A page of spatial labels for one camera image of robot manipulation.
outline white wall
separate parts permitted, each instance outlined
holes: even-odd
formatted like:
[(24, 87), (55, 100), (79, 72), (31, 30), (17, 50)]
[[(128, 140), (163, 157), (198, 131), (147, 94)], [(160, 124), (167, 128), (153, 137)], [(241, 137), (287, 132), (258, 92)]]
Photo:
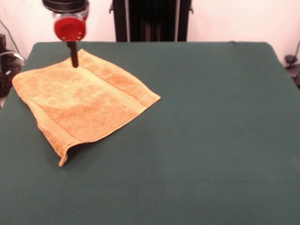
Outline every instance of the white wall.
[(192, 0), (188, 41), (266, 41), (281, 62), (300, 39), (299, 0)]
[[(113, 14), (108, 14), (111, 2), (90, 0), (85, 40), (115, 41)], [(283, 61), (300, 39), (299, 0), (193, 0), (193, 7), (188, 41), (267, 41)], [(25, 57), (36, 42), (58, 41), (42, 0), (0, 0), (0, 18)]]

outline green table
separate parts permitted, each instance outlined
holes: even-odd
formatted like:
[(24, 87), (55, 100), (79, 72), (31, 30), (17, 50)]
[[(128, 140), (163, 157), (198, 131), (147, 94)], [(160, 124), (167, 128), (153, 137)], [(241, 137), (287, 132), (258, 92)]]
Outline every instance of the green table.
[[(11, 91), (0, 113), (0, 224), (300, 224), (300, 94), (266, 43), (80, 47), (162, 99), (59, 157)], [(36, 44), (23, 71), (68, 57)]]

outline green felt surface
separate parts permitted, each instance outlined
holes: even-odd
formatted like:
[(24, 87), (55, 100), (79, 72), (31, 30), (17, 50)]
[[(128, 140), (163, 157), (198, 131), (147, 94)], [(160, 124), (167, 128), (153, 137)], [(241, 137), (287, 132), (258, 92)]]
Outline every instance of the green felt surface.
[[(300, 94), (265, 43), (80, 47), (162, 99), (65, 166), (14, 90), (0, 113), (0, 224), (300, 224)], [(68, 57), (34, 46), (23, 71)]]

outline orange towel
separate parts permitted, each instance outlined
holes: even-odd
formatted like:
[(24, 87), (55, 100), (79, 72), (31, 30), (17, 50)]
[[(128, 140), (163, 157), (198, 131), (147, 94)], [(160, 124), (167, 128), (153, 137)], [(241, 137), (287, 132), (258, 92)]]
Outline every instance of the orange towel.
[(18, 74), (13, 86), (61, 157), (81, 143), (98, 141), (129, 123), (160, 99), (124, 69), (84, 50), (71, 60)]

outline red gripper cap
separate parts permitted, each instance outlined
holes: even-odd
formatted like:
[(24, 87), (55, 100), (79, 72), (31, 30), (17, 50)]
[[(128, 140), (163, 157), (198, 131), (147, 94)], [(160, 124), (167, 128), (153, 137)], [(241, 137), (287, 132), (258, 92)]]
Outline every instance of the red gripper cap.
[(55, 22), (54, 31), (62, 41), (80, 41), (85, 36), (85, 21), (75, 16), (66, 16)]

